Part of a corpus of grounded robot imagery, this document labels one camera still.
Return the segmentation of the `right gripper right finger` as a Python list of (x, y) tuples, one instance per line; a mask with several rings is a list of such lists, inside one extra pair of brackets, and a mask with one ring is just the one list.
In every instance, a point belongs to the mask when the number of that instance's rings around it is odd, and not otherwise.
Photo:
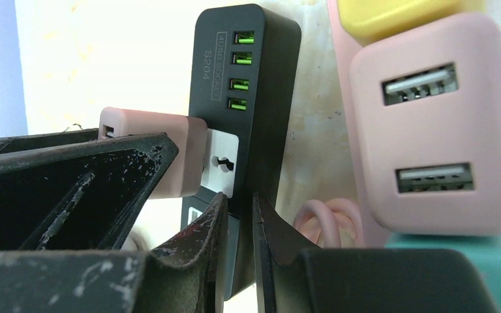
[(496, 312), (456, 250), (320, 248), (253, 196), (260, 312)]

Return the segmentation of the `teal plug adapter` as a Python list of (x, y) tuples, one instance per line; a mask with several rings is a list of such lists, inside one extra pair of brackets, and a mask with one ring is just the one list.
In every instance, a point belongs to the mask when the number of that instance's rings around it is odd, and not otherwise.
[(448, 248), (464, 254), (481, 273), (501, 311), (501, 235), (492, 237), (392, 234), (386, 248)]

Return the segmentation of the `pink power strip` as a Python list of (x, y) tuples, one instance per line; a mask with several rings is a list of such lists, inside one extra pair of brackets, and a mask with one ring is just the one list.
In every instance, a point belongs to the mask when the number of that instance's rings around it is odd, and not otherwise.
[(348, 77), (350, 63), (358, 51), (362, 49), (362, 46), (343, 29), (339, 17), (338, 1), (327, 1), (327, 7), (342, 93), (342, 105), (344, 108), (346, 126), (348, 130), (352, 165), (354, 167), (354, 177), (356, 180), (357, 198), (361, 213), (363, 238), (365, 240), (366, 247), (382, 248), (389, 237), (389, 231), (381, 227), (371, 216), (366, 202), (363, 165), (359, 150), (356, 117)]

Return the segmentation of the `yellow plug adapter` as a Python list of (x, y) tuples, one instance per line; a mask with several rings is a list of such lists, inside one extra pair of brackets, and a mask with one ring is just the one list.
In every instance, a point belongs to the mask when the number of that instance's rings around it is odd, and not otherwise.
[(362, 46), (462, 12), (483, 12), (481, 0), (340, 0), (342, 28)]

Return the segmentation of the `beige pink plug adapter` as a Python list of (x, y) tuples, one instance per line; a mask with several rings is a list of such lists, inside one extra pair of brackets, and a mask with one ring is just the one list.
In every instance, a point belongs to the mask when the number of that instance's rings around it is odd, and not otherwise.
[(349, 80), (371, 215), (395, 233), (501, 234), (501, 32), (442, 18), (361, 49)]

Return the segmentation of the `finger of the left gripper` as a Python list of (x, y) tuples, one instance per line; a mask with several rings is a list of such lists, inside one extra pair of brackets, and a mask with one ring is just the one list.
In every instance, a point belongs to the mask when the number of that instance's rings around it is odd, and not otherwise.
[(0, 138), (0, 251), (118, 250), (171, 162), (165, 134)]

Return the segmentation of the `black power strip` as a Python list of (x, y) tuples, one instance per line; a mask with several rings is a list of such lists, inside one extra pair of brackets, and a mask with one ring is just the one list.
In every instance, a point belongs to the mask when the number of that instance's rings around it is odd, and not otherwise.
[(181, 226), (227, 196), (225, 299), (255, 281), (252, 195), (277, 199), (300, 44), (297, 22), (254, 3), (206, 9), (195, 25), (189, 115), (207, 123), (209, 141)]

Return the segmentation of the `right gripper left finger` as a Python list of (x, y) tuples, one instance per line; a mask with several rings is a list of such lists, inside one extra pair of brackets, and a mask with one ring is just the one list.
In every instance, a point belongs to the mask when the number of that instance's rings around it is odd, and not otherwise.
[(148, 252), (0, 252), (0, 312), (222, 312), (228, 199)]

